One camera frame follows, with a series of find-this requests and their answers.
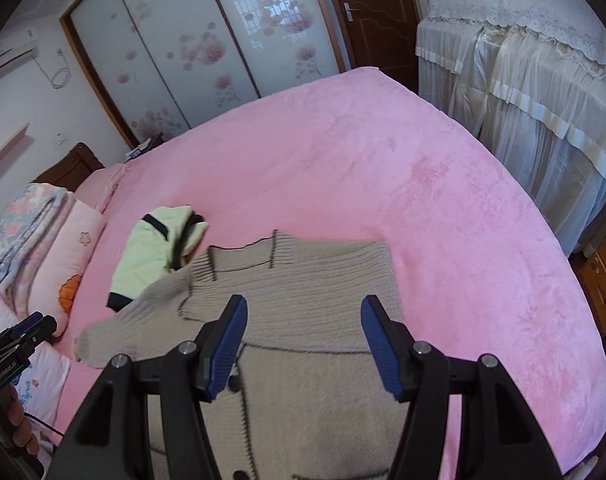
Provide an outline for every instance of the air conditioner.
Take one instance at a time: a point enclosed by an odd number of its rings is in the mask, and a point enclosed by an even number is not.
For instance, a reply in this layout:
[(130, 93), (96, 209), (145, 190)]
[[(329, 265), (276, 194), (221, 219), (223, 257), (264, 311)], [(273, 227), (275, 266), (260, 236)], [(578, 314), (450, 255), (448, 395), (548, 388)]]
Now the air conditioner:
[(32, 28), (0, 37), (0, 78), (38, 54)]

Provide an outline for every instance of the wall socket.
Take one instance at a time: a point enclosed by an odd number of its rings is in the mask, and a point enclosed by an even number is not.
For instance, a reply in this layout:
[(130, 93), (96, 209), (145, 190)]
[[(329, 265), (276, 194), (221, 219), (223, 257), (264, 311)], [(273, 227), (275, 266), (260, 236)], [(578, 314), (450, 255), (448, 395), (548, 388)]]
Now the wall socket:
[(63, 132), (59, 132), (54, 135), (54, 142), (57, 146), (63, 146), (63, 144), (67, 142), (67, 137), (65, 137), (65, 134), (63, 134)]

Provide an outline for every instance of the sliding wardrobe door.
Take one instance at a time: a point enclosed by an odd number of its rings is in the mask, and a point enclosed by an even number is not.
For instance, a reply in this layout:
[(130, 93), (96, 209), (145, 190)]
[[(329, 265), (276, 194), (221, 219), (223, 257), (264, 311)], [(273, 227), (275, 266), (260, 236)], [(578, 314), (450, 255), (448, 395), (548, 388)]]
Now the sliding wardrobe door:
[(220, 0), (262, 96), (337, 74), (318, 0)]
[(139, 140), (188, 129), (123, 0), (83, 0), (71, 20), (100, 81)]
[(191, 127), (258, 97), (216, 0), (123, 1)]

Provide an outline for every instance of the beige cardigan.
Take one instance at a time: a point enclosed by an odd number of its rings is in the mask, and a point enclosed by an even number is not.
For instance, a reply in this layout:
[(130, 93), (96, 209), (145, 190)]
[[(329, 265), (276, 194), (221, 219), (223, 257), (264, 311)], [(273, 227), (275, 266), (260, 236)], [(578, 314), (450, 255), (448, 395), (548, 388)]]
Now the beige cardigan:
[[(87, 327), (76, 354), (96, 367), (120, 352), (165, 354), (216, 319), (232, 294), (249, 308), (232, 389), (202, 404), (222, 478), (239, 470), (261, 480), (384, 478), (407, 405), (384, 391), (360, 322), (367, 294), (401, 318), (384, 242), (275, 232), (242, 249), (211, 247)], [(155, 473), (167, 478), (158, 397), (148, 404)]]

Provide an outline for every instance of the pink pillow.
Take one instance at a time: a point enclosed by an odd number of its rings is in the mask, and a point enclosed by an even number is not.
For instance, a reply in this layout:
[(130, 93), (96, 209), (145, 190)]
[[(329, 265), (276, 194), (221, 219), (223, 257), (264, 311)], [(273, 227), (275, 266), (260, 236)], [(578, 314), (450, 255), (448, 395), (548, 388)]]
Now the pink pillow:
[(104, 213), (118, 187), (118, 182), (123, 178), (127, 169), (125, 164), (114, 164), (109, 168), (94, 171), (78, 187), (74, 195), (89, 207)]
[(77, 200), (36, 271), (28, 298), (28, 313), (41, 312), (54, 317), (58, 324), (54, 332), (56, 337), (67, 328), (81, 276), (104, 227), (103, 215)]

